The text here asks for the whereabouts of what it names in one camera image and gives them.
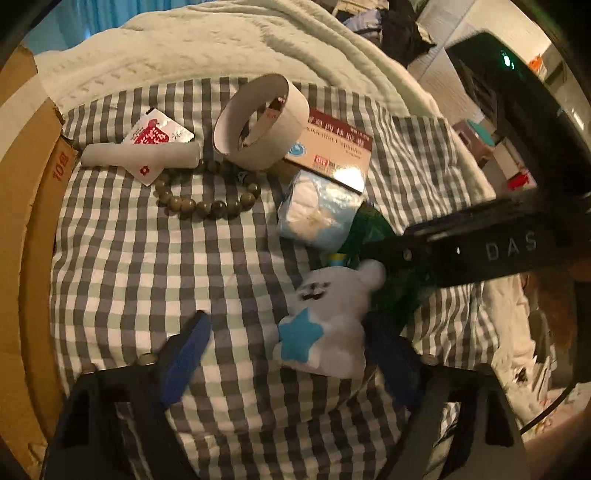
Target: screw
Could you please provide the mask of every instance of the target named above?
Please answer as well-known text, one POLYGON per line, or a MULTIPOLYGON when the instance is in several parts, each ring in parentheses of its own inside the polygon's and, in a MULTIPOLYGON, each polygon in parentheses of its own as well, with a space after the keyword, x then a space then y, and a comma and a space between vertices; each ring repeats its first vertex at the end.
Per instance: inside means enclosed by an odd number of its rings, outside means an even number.
POLYGON ((96 372, 95 364, 86 364, 82 366, 82 375, 93 374, 94 372, 96 372))
POLYGON ((138 358, 138 365, 146 367, 147 365, 156 363, 157 359, 158 357, 154 353, 145 353, 138 358))
POLYGON ((41 445, 39 443, 29 443, 29 454, 35 460, 36 464, 41 466, 43 459, 45 458, 45 452, 47 445, 41 445))
POLYGON ((425 365, 431 365, 433 367, 438 364, 437 357, 435 355, 431 355, 430 353, 422 354, 421 360, 425 365))

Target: tape roll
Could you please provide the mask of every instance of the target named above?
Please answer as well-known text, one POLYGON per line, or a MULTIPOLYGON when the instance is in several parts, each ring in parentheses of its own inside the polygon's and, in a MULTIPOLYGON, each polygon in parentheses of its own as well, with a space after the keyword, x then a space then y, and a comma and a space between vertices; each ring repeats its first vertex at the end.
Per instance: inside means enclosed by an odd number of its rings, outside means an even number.
POLYGON ((246 170, 266 170, 296 143, 309 116, 306 97, 283 75, 269 73, 242 86, 230 99, 213 129, 213 146, 246 170), (277 119, 252 144, 239 148, 240 134, 251 115, 277 97, 285 99, 277 119))

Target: red logo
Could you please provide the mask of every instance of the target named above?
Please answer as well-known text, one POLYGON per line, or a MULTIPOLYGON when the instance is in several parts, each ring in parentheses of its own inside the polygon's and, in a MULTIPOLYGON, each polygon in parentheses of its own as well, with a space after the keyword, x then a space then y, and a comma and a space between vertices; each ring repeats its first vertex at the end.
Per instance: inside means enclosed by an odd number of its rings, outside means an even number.
POLYGON ((148 122, 148 126, 138 134, 134 143, 156 144, 168 142, 168 135, 156 125, 158 125, 158 120, 155 118, 151 119, 148 122))
POLYGON ((321 167, 328 167, 330 160, 328 158, 321 157, 320 155, 316 155, 314 157, 314 163, 318 164, 321 167))

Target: gingham bed sheet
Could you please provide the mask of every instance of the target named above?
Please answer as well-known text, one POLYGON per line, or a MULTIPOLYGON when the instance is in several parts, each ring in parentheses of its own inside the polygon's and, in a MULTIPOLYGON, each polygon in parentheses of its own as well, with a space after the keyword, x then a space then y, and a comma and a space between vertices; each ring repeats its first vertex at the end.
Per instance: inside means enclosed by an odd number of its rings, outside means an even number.
MULTIPOLYGON (((109 95, 73 109, 64 133, 78 148, 121 142, 155 107, 195 133, 203 157, 220 111, 246 78, 188 80, 109 95)), ((296 86, 310 106, 374 137, 366 195, 398 233, 466 207, 469 195, 447 122, 394 118, 372 99, 333 87, 296 86)), ((53 261, 51 311, 66 391, 83 364, 114 368, 157 350, 183 319, 211 313, 213 338, 182 402, 168 414, 202 478, 374 478, 405 413, 379 373, 340 381, 269 360, 286 298, 320 266, 318 252, 277 235, 285 185, 261 176, 250 212, 228 222, 167 216, 152 189, 121 168, 76 166, 64 198, 53 261)), ((236 197, 232 181, 193 176, 173 193, 236 197)), ((481 307, 482 284, 432 295, 404 335, 420 352, 470 368, 498 347, 481 307)), ((444 412, 445 430, 455 415, 444 412)), ((134 444, 133 435, 127 438, 134 444)), ((135 473, 149 478, 137 446, 135 473)))

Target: white plush toy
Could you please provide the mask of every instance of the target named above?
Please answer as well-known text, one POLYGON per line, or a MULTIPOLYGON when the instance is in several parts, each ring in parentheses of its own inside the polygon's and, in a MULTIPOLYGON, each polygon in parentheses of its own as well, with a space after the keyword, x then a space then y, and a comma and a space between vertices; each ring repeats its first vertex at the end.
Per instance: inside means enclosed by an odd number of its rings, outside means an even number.
POLYGON ((273 358, 306 372, 339 378, 363 378, 364 334, 361 321, 370 294, 385 281, 384 266, 362 262, 357 270, 314 270, 295 292, 289 315, 279 322, 273 358))

